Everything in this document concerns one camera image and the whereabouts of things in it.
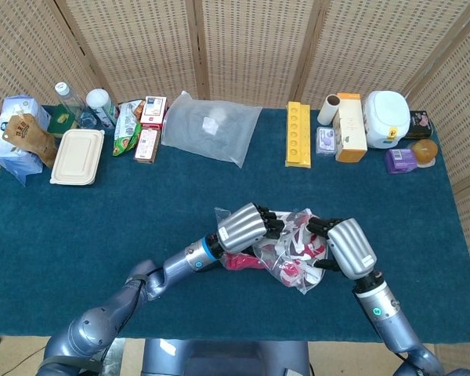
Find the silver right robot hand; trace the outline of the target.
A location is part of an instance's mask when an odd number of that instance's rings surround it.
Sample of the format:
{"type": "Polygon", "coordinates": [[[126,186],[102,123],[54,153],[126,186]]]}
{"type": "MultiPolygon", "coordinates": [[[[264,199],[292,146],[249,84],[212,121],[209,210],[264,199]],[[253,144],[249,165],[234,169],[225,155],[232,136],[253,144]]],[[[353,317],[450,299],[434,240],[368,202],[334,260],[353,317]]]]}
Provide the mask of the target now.
{"type": "Polygon", "coordinates": [[[339,269],[350,280],[359,280],[374,270],[376,254],[354,218],[312,217],[306,228],[326,240],[339,269]]]}

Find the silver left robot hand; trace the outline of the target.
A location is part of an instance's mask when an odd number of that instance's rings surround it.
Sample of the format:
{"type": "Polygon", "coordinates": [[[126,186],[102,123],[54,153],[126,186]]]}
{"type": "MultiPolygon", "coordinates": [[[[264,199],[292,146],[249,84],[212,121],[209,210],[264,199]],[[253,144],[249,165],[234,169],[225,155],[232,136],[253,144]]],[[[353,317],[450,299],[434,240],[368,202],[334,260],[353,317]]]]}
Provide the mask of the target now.
{"type": "Polygon", "coordinates": [[[217,236],[224,252],[236,254],[263,238],[278,240],[284,227],[275,212],[249,203],[219,223],[217,236]]]}

